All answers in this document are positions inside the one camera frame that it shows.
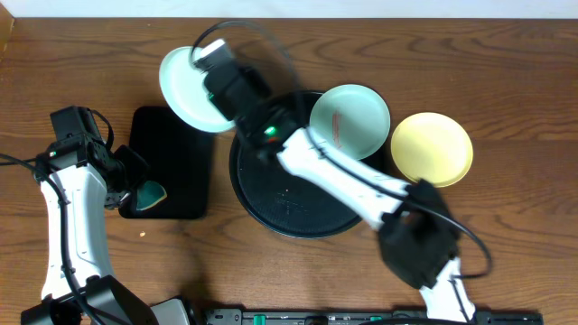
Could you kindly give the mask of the green yellow sponge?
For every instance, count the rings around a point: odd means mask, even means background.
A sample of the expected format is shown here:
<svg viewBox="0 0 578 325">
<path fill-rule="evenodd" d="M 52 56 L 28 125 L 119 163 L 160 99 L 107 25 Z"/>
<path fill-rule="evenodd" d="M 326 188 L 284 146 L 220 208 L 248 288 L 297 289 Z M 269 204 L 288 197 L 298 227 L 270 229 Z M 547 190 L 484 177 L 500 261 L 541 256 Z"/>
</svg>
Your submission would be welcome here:
<svg viewBox="0 0 578 325">
<path fill-rule="evenodd" d="M 149 210 L 167 198 L 166 189 L 156 181 L 145 181 L 136 190 L 137 211 Z"/>
</svg>

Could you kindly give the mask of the light blue plate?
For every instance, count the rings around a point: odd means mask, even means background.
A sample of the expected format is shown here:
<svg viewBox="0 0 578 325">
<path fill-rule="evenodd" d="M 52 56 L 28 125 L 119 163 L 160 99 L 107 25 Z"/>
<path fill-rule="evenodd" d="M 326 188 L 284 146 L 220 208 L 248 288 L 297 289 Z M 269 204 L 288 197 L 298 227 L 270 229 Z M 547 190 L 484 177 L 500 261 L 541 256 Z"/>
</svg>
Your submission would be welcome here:
<svg viewBox="0 0 578 325">
<path fill-rule="evenodd" d="M 159 69 L 159 83 L 169 108 L 182 121 L 207 133 L 223 133 L 235 124 L 228 121 L 209 101 L 204 88 L 206 74 L 190 62 L 191 46 L 169 52 Z"/>
<path fill-rule="evenodd" d="M 349 157 L 362 160 L 376 153 L 387 140 L 390 114 L 387 103 L 376 91 L 346 84 L 319 97 L 309 125 Z"/>
</svg>

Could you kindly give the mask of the yellow plate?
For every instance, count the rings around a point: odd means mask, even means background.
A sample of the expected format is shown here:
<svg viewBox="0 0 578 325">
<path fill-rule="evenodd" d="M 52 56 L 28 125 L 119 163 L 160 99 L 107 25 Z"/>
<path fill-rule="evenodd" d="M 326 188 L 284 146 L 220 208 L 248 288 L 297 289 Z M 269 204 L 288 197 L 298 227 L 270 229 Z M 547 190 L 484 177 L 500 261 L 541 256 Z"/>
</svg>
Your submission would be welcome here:
<svg viewBox="0 0 578 325">
<path fill-rule="evenodd" d="M 390 151 L 397 169 L 411 181 L 441 188 L 460 181 L 473 162 L 465 129 L 448 116 L 423 112 L 404 119 L 394 130 Z"/>
</svg>

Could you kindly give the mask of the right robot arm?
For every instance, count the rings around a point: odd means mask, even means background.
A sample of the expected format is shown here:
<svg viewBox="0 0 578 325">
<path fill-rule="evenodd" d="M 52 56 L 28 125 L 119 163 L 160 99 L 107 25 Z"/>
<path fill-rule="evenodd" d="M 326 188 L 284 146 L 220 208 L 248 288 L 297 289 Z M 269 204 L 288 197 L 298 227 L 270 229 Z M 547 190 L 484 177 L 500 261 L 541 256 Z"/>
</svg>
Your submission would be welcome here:
<svg viewBox="0 0 578 325">
<path fill-rule="evenodd" d="M 208 98 L 235 122 L 241 142 L 262 159 L 326 191 L 377 233 L 381 258 L 420 292 L 430 324 L 472 324 L 476 309 L 463 285 L 457 247 L 465 227 L 453 219 L 427 181 L 409 184 L 378 172 L 320 142 L 305 125 L 303 92 L 294 107 L 271 105 L 271 91 L 255 70 L 235 60 L 194 62 L 206 77 Z"/>
</svg>

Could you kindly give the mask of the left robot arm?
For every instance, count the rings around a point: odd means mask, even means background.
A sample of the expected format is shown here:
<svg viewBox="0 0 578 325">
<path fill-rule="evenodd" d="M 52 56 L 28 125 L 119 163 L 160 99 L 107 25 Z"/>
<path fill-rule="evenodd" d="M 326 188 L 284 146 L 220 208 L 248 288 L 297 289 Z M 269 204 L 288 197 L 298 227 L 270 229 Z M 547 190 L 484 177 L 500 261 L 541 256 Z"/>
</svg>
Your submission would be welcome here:
<svg viewBox="0 0 578 325">
<path fill-rule="evenodd" d="M 107 172 L 119 172 L 102 141 L 67 135 L 38 156 L 49 217 L 49 264 L 40 304 L 22 311 L 23 324 L 187 324 L 182 300 L 149 306 L 114 276 L 107 248 Z"/>
</svg>

